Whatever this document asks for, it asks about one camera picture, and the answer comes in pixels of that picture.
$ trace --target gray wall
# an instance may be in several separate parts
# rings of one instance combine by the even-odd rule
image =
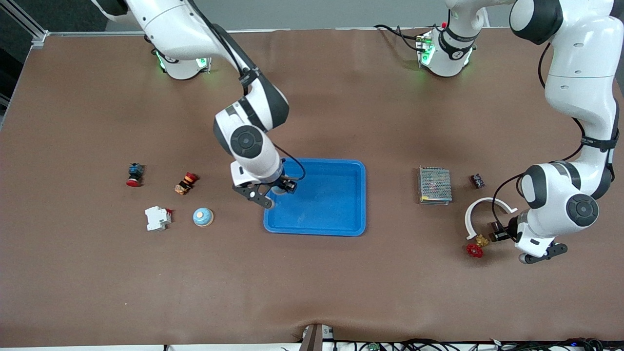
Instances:
[[[424,27],[446,21],[443,0],[195,0],[213,22],[225,29],[323,29],[372,27]],[[508,26],[511,6],[488,8],[491,26]],[[109,31],[134,28],[116,23]]]
[[[32,37],[13,19],[0,10],[0,47],[9,55],[24,63],[31,47]]]

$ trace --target red button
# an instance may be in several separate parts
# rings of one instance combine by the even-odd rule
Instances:
[[[125,182],[125,185],[130,186],[130,187],[135,187],[135,188],[141,186],[141,184],[134,179],[128,179]]]

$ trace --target white object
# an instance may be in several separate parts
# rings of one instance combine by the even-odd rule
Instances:
[[[526,12],[533,8],[529,3],[533,1],[516,3],[521,7],[512,11],[514,26],[521,27],[526,22],[530,15]],[[617,127],[613,77],[622,51],[624,26],[609,16],[613,1],[559,3],[563,23],[550,38],[554,54],[546,81],[546,100],[559,112],[582,121],[587,137],[610,140]],[[522,236],[515,243],[516,248],[541,257],[557,236],[591,226],[598,217],[594,200],[610,185],[606,165],[612,159],[613,149],[601,151],[583,146],[575,161],[532,166],[527,172],[533,169],[533,174],[525,175],[521,186],[527,201],[533,204],[518,216],[517,231]],[[596,207],[593,221],[579,223],[571,219],[568,208],[578,195],[591,197],[589,203]]]
[[[466,230],[468,230],[468,237],[466,238],[466,240],[471,240],[472,238],[477,236],[477,232],[472,226],[472,210],[474,210],[474,208],[481,202],[492,202],[493,200],[494,198],[492,197],[484,197],[483,199],[479,199],[473,202],[472,205],[468,206],[468,209],[466,210],[466,215],[464,216],[464,224],[466,225]],[[518,210],[515,208],[511,208],[511,206],[507,205],[507,203],[499,199],[496,199],[494,203],[497,204],[500,208],[504,209],[505,212],[508,214],[512,214]]]
[[[113,21],[126,20],[132,15],[158,50],[165,70],[173,78],[188,79],[196,75],[202,70],[196,60],[203,57],[210,60],[213,56],[220,56],[234,68],[240,68],[243,72],[241,83],[245,82],[249,93],[215,116],[213,132],[221,146],[235,159],[230,167],[235,186],[275,185],[283,175],[283,168],[266,133],[288,117],[288,101],[282,92],[269,82],[225,30],[204,20],[203,14],[188,1],[125,0],[125,3],[129,10],[122,16],[111,16],[102,6],[98,5],[98,8]],[[258,135],[252,146],[237,139],[241,131],[248,132],[250,127],[255,129],[251,133]]]
[[[158,206],[145,210],[147,216],[147,231],[160,232],[167,229],[167,224],[171,224],[171,213],[167,209]]]
[[[515,0],[446,0],[446,7],[451,11],[451,18],[447,23],[447,29],[442,31],[434,29],[431,31],[430,35],[433,49],[426,55],[426,59],[422,54],[419,54],[420,63],[438,76],[455,76],[468,64],[469,57],[472,54],[472,49],[468,50],[468,47],[474,44],[474,40],[456,40],[449,35],[448,31],[453,32],[459,37],[474,37],[481,32],[481,29],[486,23],[487,14],[484,7],[512,4],[514,1]],[[442,50],[441,39],[443,39],[449,47],[467,49],[468,52],[465,54],[457,52],[456,55],[453,55],[454,57],[451,57]]]

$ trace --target black cable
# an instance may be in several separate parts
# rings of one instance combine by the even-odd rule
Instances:
[[[540,62],[537,64],[537,77],[540,79],[540,84],[542,88],[546,88],[546,82],[544,82],[544,77],[542,77],[542,63],[544,61],[544,56],[546,56],[546,51],[550,47],[550,43],[546,44],[544,51],[542,51],[542,55],[540,56]]]
[[[405,43],[405,45],[407,45],[407,47],[409,47],[410,49],[417,51],[417,52],[425,52],[424,49],[420,49],[416,46],[411,46],[407,40],[405,39],[405,35],[403,35],[403,32],[401,31],[401,27],[400,26],[396,26],[396,30],[399,32],[399,35],[401,36],[401,38],[403,39],[403,42]]]
[[[385,24],[378,24],[377,26],[373,26],[373,28],[387,29],[388,31],[390,31],[391,33],[393,33],[396,36],[402,36],[397,31],[395,31],[394,29],[390,28],[389,26],[387,26]],[[416,40],[416,38],[417,38],[417,36],[404,36],[404,37],[407,38],[407,39],[410,39],[410,40]]]
[[[459,348],[457,348],[455,345],[453,345],[453,344],[451,344],[451,343],[449,343],[449,342],[441,342],[440,344],[441,344],[441,345],[446,345],[446,346],[452,347],[452,348],[454,348],[454,349],[455,349],[455,351],[461,351],[461,350],[459,350]]]
[[[283,152],[284,155],[290,157],[293,161],[295,161],[299,167],[301,168],[301,171],[303,172],[303,174],[301,175],[301,177],[296,178],[296,179],[292,179],[292,180],[303,180],[306,177],[306,168],[303,167],[303,164],[301,164],[301,162],[299,162],[298,159],[294,158],[291,154],[287,153],[284,149],[282,149],[281,147],[279,147],[277,144],[273,143],[273,145],[275,146],[276,149],[278,149],[279,151]]]
[[[208,20],[208,18],[206,18],[206,16],[203,14],[203,12],[201,12],[199,10],[199,7],[197,7],[197,5],[195,4],[195,0],[188,0],[188,3],[189,3],[189,5],[191,5],[193,10],[201,17],[201,19],[204,21],[206,26],[208,26],[208,28],[210,29],[212,34],[214,34],[217,37],[217,39],[219,40],[221,45],[225,48],[225,50],[228,53],[228,55],[230,55],[230,57],[232,58],[232,61],[234,61],[234,63],[236,64],[236,69],[238,70],[238,74],[240,75],[240,77],[244,76],[243,69],[240,67],[240,64],[238,63],[238,61],[236,60],[236,57],[232,53],[232,50],[230,49],[230,46],[228,45],[226,40],[223,38],[223,36],[221,34],[219,34],[217,29],[215,28],[215,25],[212,24],[212,22],[210,22]],[[243,87],[243,94],[247,95],[248,93],[249,93],[248,88],[247,87]]]
[[[514,238],[514,237],[512,237],[511,235],[509,235],[509,233],[507,232],[507,229],[505,229],[505,226],[504,226],[504,225],[502,225],[502,223],[500,222],[500,220],[499,220],[499,216],[497,216],[497,215],[496,215],[496,211],[495,211],[494,205],[496,204],[496,196],[499,194],[499,191],[503,188],[503,186],[505,186],[507,183],[511,182],[511,181],[512,181],[512,180],[514,180],[514,179],[518,179],[518,178],[522,177],[523,175],[524,175],[524,173],[520,173],[520,174],[518,174],[518,175],[515,175],[515,176],[513,176],[513,177],[511,177],[511,178],[509,178],[509,179],[507,179],[507,180],[505,180],[505,181],[503,182],[503,184],[501,184],[501,185],[500,185],[500,186],[496,189],[496,191],[494,192],[494,196],[492,197],[492,198],[493,198],[493,200],[492,200],[492,214],[494,215],[494,219],[496,220],[496,223],[498,223],[498,225],[499,225],[501,228],[503,228],[503,232],[505,232],[505,234],[507,234],[507,236],[509,236],[509,237],[511,238],[511,240],[513,240],[514,242],[515,242],[515,238]]]
[[[434,344],[439,344],[439,345],[443,345],[443,343],[440,343],[439,341],[435,341],[435,340],[431,340],[431,339],[411,339],[406,341],[406,343],[408,345],[413,345],[413,344],[422,344],[422,346],[420,347],[414,347],[412,348],[413,351],[419,351],[420,349],[422,349],[425,346],[430,346],[433,347],[434,349],[436,349],[437,351],[442,351],[442,349],[440,349],[439,347],[435,346]]]
[[[515,181],[515,191],[518,193],[519,196],[521,196],[521,198],[524,199],[524,194],[522,193],[522,190],[520,190],[520,181],[522,180],[522,177],[519,177],[518,179],[516,179]]]

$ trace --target blue dome object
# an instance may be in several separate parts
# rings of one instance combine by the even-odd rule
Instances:
[[[193,214],[193,222],[200,227],[205,227],[210,225],[215,216],[212,211],[207,209],[206,207],[202,207],[201,209],[197,209]]]

